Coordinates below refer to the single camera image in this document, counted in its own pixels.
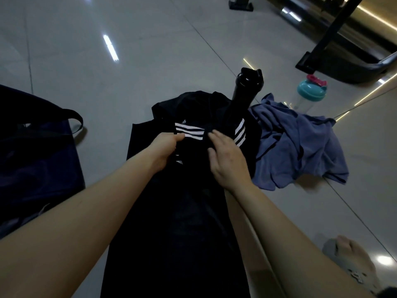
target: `blue cloth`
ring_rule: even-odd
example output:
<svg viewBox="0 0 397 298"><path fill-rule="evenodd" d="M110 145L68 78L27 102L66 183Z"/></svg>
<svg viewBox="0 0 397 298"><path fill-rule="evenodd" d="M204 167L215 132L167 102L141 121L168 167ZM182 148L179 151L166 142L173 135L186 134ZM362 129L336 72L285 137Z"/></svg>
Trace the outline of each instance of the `blue cloth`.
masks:
<svg viewBox="0 0 397 298"><path fill-rule="evenodd" d="M272 94L249 110L262 129L255 185L266 190L284 188L302 174L346 183L349 171L332 131L334 119L296 113L275 102Z"/></svg>

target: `teal lid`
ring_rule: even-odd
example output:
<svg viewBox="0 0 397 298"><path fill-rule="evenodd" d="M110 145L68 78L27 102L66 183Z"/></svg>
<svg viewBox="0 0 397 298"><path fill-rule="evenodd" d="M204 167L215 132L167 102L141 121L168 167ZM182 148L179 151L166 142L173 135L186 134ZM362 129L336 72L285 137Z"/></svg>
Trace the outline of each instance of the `teal lid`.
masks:
<svg viewBox="0 0 397 298"><path fill-rule="evenodd" d="M321 101L327 94L327 86L319 86L318 84L306 79L297 87L299 95L310 101Z"/></svg>

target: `black bag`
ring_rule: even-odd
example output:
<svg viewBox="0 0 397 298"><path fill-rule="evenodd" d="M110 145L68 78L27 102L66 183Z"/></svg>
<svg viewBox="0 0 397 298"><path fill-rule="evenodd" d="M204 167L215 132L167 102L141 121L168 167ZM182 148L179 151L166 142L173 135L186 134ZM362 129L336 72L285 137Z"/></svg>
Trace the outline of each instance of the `black bag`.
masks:
<svg viewBox="0 0 397 298"><path fill-rule="evenodd" d="M0 85L0 238L85 188L73 110Z"/></svg>

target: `hand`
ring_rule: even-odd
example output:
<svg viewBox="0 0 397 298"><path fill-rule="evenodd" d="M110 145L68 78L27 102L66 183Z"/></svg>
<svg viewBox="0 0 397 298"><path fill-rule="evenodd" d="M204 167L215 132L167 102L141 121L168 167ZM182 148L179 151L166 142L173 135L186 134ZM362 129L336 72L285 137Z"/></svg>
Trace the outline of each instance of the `hand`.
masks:
<svg viewBox="0 0 397 298"><path fill-rule="evenodd" d="M216 149L209 148L208 155L211 172L218 183L232 194L252 186L245 157L234 141L217 130L208 136Z"/></svg>
<svg viewBox="0 0 397 298"><path fill-rule="evenodd" d="M173 133L160 133L153 140L153 142L146 148L150 159L153 161L152 167L154 173L163 170L167 165L167 159L175 148L176 142L185 138L185 134L180 133L174 135Z"/></svg>

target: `white stripe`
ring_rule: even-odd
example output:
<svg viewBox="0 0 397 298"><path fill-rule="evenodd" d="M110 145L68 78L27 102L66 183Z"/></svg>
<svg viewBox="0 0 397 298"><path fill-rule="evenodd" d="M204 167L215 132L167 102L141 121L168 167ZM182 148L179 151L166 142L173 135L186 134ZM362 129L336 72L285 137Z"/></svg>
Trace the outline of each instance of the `white stripe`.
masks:
<svg viewBox="0 0 397 298"><path fill-rule="evenodd" d="M236 139L234 139L234 143L236 143L238 140L240 140L241 136L244 135L244 133L245 133L245 127L240 132L240 134L236 137Z"/></svg>
<svg viewBox="0 0 397 298"><path fill-rule="evenodd" d="M192 135L204 135L204 131L188 131L188 130L180 129L178 127L176 128L176 130L177 131L182 131L182 132L187 133L187 134L192 134Z"/></svg>
<svg viewBox="0 0 397 298"><path fill-rule="evenodd" d="M244 135L244 137L241 139L241 141L240 141L239 143L237 143L237 146L240 147L244 141L245 141L245 135Z"/></svg>
<svg viewBox="0 0 397 298"><path fill-rule="evenodd" d="M241 120L239 126L237 127L236 132L234 133L235 135L239 132L239 130L241 130L243 125L244 125L244 118Z"/></svg>
<svg viewBox="0 0 397 298"><path fill-rule="evenodd" d="M185 137L191 137L193 139L202 140L202 137L197 137L197 136L193 136L193 135L189 135L189 134L185 134Z"/></svg>
<svg viewBox="0 0 397 298"><path fill-rule="evenodd" d="M180 124L180 123L175 123L175 126L183 127L184 129L188 129L188 130L192 130L192 129L204 130L201 127L190 126L190 125Z"/></svg>

